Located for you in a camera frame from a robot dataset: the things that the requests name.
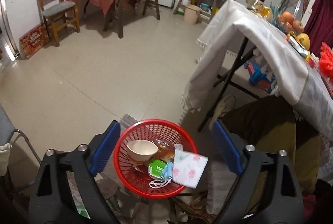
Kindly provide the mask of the white paper bowl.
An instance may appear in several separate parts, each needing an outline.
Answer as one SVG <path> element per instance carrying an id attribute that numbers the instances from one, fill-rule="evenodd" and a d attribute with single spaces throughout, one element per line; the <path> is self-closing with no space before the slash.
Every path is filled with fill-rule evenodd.
<path id="1" fill-rule="evenodd" d="M 141 163 L 150 160 L 159 148 L 148 140 L 132 140 L 127 143 L 126 150 L 131 160 Z"/>

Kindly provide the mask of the white floral tissue pack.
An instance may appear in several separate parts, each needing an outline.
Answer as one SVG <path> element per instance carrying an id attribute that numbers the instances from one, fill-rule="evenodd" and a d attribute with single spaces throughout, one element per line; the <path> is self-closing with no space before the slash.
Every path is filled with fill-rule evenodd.
<path id="1" fill-rule="evenodd" d="M 208 163 L 208 158 L 196 153 L 175 150 L 173 182 L 195 189 Z"/>

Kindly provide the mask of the clear plastic bowl orange residue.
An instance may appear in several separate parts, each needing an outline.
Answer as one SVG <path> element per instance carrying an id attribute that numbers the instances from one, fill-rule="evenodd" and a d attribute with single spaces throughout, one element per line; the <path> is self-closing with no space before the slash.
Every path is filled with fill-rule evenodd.
<path id="1" fill-rule="evenodd" d="M 154 140 L 153 143 L 158 147 L 157 153 L 153 156 L 154 159 L 161 160 L 165 163 L 173 162 L 175 152 L 174 147 L 162 140 Z"/>

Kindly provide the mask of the red plastic mesh basket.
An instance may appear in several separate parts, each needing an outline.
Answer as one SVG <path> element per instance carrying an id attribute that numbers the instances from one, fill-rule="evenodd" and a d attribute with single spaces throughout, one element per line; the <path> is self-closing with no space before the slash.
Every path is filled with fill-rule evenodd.
<path id="1" fill-rule="evenodd" d="M 161 166 L 172 162 L 175 145 L 187 152 L 198 153 L 191 136 L 179 125 L 162 119 L 146 119 L 128 127 L 121 134 L 113 151 L 113 165 L 122 184 L 135 194 L 149 199 L 166 199 L 186 189 L 173 181 L 157 188 L 156 176 L 149 173 L 151 163 Z"/>

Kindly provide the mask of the green white snack wrapper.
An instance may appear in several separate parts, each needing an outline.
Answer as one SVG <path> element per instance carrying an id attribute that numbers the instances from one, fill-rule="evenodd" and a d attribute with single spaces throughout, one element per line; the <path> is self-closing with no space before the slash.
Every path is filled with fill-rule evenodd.
<path id="1" fill-rule="evenodd" d="M 148 164 L 148 175 L 153 179 L 162 179 L 161 173 L 165 166 L 162 160 L 152 158 Z"/>

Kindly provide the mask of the blue face mask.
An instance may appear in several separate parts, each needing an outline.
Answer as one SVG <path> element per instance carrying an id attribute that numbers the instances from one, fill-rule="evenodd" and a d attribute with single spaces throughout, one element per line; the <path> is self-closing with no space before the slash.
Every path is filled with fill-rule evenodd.
<path id="1" fill-rule="evenodd" d="M 164 167 L 162 173 L 161 173 L 161 178 L 163 180 L 172 180 L 173 178 L 173 163 L 172 162 L 167 162 L 166 166 Z"/>

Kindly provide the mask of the black folding table leg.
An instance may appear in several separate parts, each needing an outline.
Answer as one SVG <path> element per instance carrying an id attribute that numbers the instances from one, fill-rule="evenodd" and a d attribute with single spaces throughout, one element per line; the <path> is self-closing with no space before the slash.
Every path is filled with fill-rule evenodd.
<path id="1" fill-rule="evenodd" d="M 213 117 L 215 109 L 216 109 L 217 105 L 219 104 L 220 100 L 222 99 L 222 97 L 224 96 L 224 93 L 226 92 L 228 86 L 231 85 L 234 88 L 240 90 L 241 92 L 248 94 L 249 96 L 251 96 L 254 99 L 260 98 L 258 95 L 254 94 L 250 90 L 248 90 L 232 81 L 232 78 L 233 78 L 236 70 L 238 70 L 241 66 L 243 66 L 247 61 L 249 61 L 254 56 L 253 52 L 255 50 L 255 47 L 252 47 L 246 54 L 244 54 L 248 41 L 249 41 L 249 39 L 247 37 L 244 37 L 242 44 L 240 46 L 240 49 L 236 55 L 235 61 L 232 65 L 232 67 L 230 68 L 230 70 L 228 70 L 223 75 L 217 75 L 218 80 L 216 80 L 215 83 L 213 84 L 213 88 L 216 88 L 221 83 L 223 83 L 224 85 L 223 85 L 222 90 L 220 91 L 219 96 L 217 97 L 215 103 L 207 111 L 205 117 L 199 124 L 199 126 L 197 128 L 198 132 L 201 132 L 203 130 L 203 128 L 205 127 L 205 125 L 207 124 L 207 122 L 209 121 L 209 119 L 211 119 Z"/>

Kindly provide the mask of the white tablecloth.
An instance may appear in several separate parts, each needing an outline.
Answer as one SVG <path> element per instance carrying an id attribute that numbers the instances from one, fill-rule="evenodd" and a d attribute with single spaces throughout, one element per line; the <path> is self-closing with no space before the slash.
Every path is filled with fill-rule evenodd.
<path id="1" fill-rule="evenodd" d="M 266 60 L 279 94 L 321 135 L 332 140 L 332 98 L 320 74 L 281 31 L 234 0 L 227 0 L 197 39 L 204 53 L 183 92 L 184 105 L 189 109 L 203 106 L 237 32 Z"/>

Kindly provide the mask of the red crumpled wrapper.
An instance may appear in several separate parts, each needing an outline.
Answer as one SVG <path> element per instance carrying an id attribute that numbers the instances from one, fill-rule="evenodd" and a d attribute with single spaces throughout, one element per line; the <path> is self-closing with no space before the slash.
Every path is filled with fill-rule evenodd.
<path id="1" fill-rule="evenodd" d="M 333 80 L 333 53 L 332 49 L 322 42 L 320 58 L 319 58 L 319 70 L 326 78 Z"/>

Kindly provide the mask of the beige plastic bucket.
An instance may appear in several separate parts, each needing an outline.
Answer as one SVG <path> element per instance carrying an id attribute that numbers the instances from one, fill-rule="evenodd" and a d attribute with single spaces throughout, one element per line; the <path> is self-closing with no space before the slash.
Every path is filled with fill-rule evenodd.
<path id="1" fill-rule="evenodd" d="M 190 25 L 196 24 L 199 19 L 200 13 L 200 7 L 192 4 L 187 5 L 184 14 L 184 22 Z"/>

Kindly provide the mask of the yellow snack bag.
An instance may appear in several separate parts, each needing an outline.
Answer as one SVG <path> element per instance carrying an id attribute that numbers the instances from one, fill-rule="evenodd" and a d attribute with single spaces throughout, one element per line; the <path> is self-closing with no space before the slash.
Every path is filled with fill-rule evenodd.
<path id="1" fill-rule="evenodd" d="M 256 6 L 256 12 L 267 22 L 270 22 L 270 23 L 273 22 L 273 12 L 270 8 L 268 8 L 262 4 L 258 4 Z"/>

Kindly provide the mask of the blue glass fruit bowl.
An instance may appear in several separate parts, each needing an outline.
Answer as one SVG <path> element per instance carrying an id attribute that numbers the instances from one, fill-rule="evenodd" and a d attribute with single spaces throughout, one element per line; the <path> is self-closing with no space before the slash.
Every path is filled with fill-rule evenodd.
<path id="1" fill-rule="evenodd" d="M 279 8 L 274 6 L 272 2 L 270 2 L 270 9 L 273 16 L 272 24 L 281 32 L 285 32 L 285 19 L 283 18 L 283 14 L 279 13 Z"/>

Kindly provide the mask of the glass bowl with spoon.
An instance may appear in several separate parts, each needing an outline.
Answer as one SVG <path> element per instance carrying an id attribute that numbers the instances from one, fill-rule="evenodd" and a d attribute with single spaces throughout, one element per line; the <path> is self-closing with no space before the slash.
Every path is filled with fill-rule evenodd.
<path id="1" fill-rule="evenodd" d="M 260 0 L 246 0 L 246 7 L 249 10 L 255 10 L 255 6 L 258 4 Z"/>

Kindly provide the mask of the dark wooden bench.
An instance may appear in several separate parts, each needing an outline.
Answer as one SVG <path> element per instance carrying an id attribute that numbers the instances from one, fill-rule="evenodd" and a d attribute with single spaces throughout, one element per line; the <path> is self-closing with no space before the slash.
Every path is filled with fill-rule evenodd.
<path id="1" fill-rule="evenodd" d="M 111 6 L 109 7 L 105 19 L 104 19 L 104 26 L 103 31 L 107 31 L 109 28 L 109 24 L 114 22 L 114 20 L 117 20 L 117 27 L 118 27 L 118 37 L 122 39 L 124 37 L 123 32 L 123 10 L 124 10 L 124 2 L 128 2 L 130 5 L 130 9 L 134 11 L 134 13 L 137 13 L 138 5 L 140 3 L 140 0 L 114 0 Z M 145 0 L 143 4 L 143 11 L 142 15 L 145 16 L 147 12 L 148 5 L 152 2 L 152 0 Z M 155 6 L 156 11 L 156 19 L 160 20 L 160 9 L 159 9 L 159 1 L 155 0 L 153 5 Z"/>

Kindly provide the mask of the wooden chair grey seat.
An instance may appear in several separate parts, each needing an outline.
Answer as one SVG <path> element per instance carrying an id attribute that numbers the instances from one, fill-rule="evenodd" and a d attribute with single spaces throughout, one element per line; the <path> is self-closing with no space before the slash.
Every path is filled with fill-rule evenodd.
<path id="1" fill-rule="evenodd" d="M 50 36 L 48 29 L 50 27 L 52 30 L 54 42 L 57 46 L 59 46 L 58 32 L 64 28 L 67 28 L 68 25 L 74 24 L 76 27 L 76 32 L 80 33 L 78 6 L 75 2 L 58 0 L 58 4 L 46 9 L 44 4 L 45 0 L 39 1 L 41 16 L 43 18 L 47 34 Z"/>

